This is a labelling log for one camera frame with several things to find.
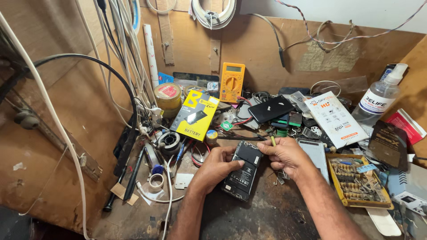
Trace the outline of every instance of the white box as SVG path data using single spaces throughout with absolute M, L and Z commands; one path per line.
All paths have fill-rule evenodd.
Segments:
M 305 101 L 336 148 L 369 138 L 332 91 Z

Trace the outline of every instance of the screwdriver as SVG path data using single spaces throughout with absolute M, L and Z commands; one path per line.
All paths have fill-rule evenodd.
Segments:
M 186 141 L 187 141 L 187 138 L 184 139 L 184 142 L 182 143 L 181 149 L 179 150 L 178 155 L 176 156 L 176 162 L 175 162 L 175 165 L 173 166 L 173 169 L 175 169 L 176 164 L 178 163 L 178 161 L 181 160 L 181 158 L 184 155 L 184 152 L 187 150 L 188 146 L 193 142 L 193 140 L 190 139 L 190 141 L 186 145 L 185 144 Z
M 276 141 L 274 140 L 274 134 L 273 134 L 273 132 L 269 132 L 268 135 L 271 138 L 271 143 L 273 144 L 273 146 L 276 146 Z

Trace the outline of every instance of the smartphone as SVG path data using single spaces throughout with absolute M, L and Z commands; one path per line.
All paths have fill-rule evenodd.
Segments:
M 202 119 L 202 118 L 204 118 L 204 117 L 206 117 L 207 116 L 207 114 L 203 111 L 203 110 L 200 110 L 200 111 L 198 111 L 198 112 L 195 112 L 195 113 L 193 113 L 193 114 L 190 114 L 190 115 L 188 115 L 188 116 L 186 116 L 185 118 L 184 118 L 184 120 L 188 123 L 188 124 L 195 124 L 197 121 L 199 121 L 200 119 Z
M 320 171 L 329 184 L 328 167 L 326 165 L 325 147 L 322 141 L 297 138 L 298 145 L 307 153 L 314 166 Z
M 221 189 L 247 202 L 262 155 L 255 145 L 241 141 L 236 148 L 232 161 L 244 160 L 245 165 L 241 169 L 231 172 L 224 180 Z

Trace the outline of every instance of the clear plastic bottle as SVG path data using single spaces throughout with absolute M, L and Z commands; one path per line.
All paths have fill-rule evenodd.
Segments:
M 407 64 L 396 64 L 394 70 L 387 75 L 384 81 L 374 82 L 360 100 L 359 105 L 351 114 L 360 124 L 372 127 L 381 118 L 383 113 L 399 96 L 400 89 L 397 84 L 403 78 Z

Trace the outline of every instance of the screen protector box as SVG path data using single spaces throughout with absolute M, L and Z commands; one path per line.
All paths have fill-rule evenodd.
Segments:
M 219 99 L 191 90 L 170 130 L 203 141 L 218 104 Z
M 305 101 L 311 115 L 336 148 L 356 143 L 368 135 L 345 109 L 338 98 L 329 91 Z

